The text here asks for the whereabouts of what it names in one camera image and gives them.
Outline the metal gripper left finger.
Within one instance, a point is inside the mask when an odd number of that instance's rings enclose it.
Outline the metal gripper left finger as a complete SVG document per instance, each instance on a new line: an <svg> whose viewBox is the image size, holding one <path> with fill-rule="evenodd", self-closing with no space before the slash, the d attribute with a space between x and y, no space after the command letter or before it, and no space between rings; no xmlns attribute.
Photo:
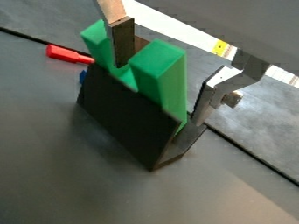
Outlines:
<svg viewBox="0 0 299 224"><path fill-rule="evenodd" d="M135 20L127 15L121 0L92 1L104 20L115 66L120 68L135 54Z"/></svg>

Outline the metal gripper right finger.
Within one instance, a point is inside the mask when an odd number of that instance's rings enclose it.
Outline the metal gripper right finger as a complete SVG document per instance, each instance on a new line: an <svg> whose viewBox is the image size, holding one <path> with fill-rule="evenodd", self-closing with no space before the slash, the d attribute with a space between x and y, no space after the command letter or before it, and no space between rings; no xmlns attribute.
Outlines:
<svg viewBox="0 0 299 224"><path fill-rule="evenodd" d="M231 67L221 66L203 82L191 113L191 121L200 126L221 104L235 108L243 95L237 90L260 81L269 63L237 49Z"/></svg>

